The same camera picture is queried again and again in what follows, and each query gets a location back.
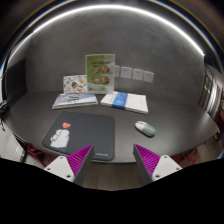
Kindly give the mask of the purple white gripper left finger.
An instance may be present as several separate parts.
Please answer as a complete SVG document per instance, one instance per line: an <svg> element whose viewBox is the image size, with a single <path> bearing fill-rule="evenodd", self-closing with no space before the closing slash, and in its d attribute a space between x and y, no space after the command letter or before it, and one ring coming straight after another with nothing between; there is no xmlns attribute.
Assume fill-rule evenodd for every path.
<svg viewBox="0 0 224 224"><path fill-rule="evenodd" d="M58 156L45 171L82 186L94 156L94 146L86 146L69 156Z"/></svg>

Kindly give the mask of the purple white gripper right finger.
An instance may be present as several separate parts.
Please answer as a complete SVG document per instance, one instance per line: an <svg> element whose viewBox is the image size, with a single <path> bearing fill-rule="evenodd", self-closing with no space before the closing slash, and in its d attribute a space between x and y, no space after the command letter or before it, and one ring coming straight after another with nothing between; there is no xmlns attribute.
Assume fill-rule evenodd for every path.
<svg viewBox="0 0 224 224"><path fill-rule="evenodd" d="M143 185L157 181L182 169L182 167L168 155L159 156L137 144L133 146L133 155Z"/></svg>

